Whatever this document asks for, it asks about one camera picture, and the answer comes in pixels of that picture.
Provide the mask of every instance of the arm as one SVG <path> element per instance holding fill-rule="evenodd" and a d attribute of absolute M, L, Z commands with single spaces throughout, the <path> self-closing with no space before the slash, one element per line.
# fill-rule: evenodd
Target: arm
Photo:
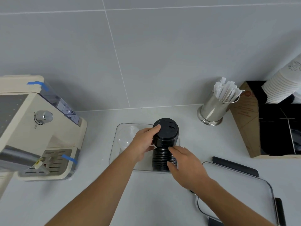
<path fill-rule="evenodd" d="M 159 130 L 160 125 L 138 131 L 131 144 L 107 169 L 46 226 L 108 226 L 135 164 L 154 148 L 150 145 Z"/>
<path fill-rule="evenodd" d="M 237 200 L 206 173 L 200 160 L 186 148 L 169 148 L 179 168 L 167 162 L 181 186 L 193 191 L 218 216 L 225 226 L 273 226 L 271 222 Z"/>

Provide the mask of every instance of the machine knob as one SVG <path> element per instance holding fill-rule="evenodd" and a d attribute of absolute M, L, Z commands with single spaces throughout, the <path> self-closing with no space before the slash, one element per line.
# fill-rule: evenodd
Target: machine knob
<path fill-rule="evenodd" d="M 35 121 L 38 124 L 49 123 L 53 119 L 53 114 L 49 111 L 39 110 L 35 114 Z"/>

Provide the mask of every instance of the black cup lid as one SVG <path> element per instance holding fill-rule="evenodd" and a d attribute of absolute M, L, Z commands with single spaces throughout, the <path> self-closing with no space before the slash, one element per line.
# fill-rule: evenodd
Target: black cup lid
<path fill-rule="evenodd" d="M 162 118 L 160 120 L 157 120 L 153 127 L 157 125 L 161 125 L 160 131 L 156 134 L 160 139 L 168 140 L 174 138 L 178 132 L 179 127 L 177 123 L 170 119 L 170 118 Z"/>

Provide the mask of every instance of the cream espresso machine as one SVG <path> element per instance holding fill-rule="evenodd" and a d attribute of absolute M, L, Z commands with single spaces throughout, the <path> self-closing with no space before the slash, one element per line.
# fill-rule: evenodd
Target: cream espresso machine
<path fill-rule="evenodd" d="M 42 76 L 0 77 L 0 172 L 63 180 L 75 171 L 87 122 Z"/>

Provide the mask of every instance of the person's left hand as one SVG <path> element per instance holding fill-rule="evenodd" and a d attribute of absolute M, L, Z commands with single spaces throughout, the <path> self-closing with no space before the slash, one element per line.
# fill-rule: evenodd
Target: person's left hand
<path fill-rule="evenodd" d="M 153 150 L 153 136 L 160 131 L 161 126 L 158 124 L 153 128 L 145 128 L 138 131 L 130 145 L 124 150 L 130 152 L 135 160 L 141 161 L 144 153 Z"/>

